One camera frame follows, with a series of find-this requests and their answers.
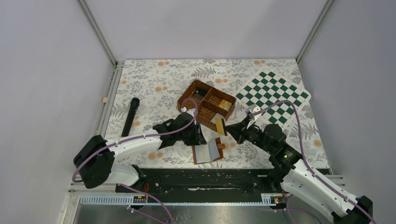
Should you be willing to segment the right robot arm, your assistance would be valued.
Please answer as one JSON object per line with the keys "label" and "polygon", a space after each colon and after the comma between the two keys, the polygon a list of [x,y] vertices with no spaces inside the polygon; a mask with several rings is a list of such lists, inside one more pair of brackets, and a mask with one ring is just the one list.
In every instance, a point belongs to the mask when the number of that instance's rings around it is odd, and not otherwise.
{"label": "right robot arm", "polygon": [[373,202],[366,196],[357,197],[306,164],[302,154],[286,143],[286,135],[277,124],[261,130],[249,125],[249,118],[225,126],[239,144],[248,141],[269,153],[274,167],[268,174],[273,190],[281,189],[303,200],[334,224],[369,224]]}

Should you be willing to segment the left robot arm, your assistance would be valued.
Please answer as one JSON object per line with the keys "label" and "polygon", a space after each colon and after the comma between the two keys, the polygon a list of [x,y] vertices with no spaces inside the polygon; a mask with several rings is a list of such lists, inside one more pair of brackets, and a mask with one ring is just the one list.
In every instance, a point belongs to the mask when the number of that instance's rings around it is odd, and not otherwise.
{"label": "left robot arm", "polygon": [[143,173],[137,166],[120,165],[119,161],[142,152],[173,146],[178,141],[187,146],[206,144],[200,123],[186,112],[142,134],[115,140],[105,140],[101,135],[95,135],[74,157],[77,170],[72,181],[82,182],[87,189],[104,183],[132,186],[143,178]]}

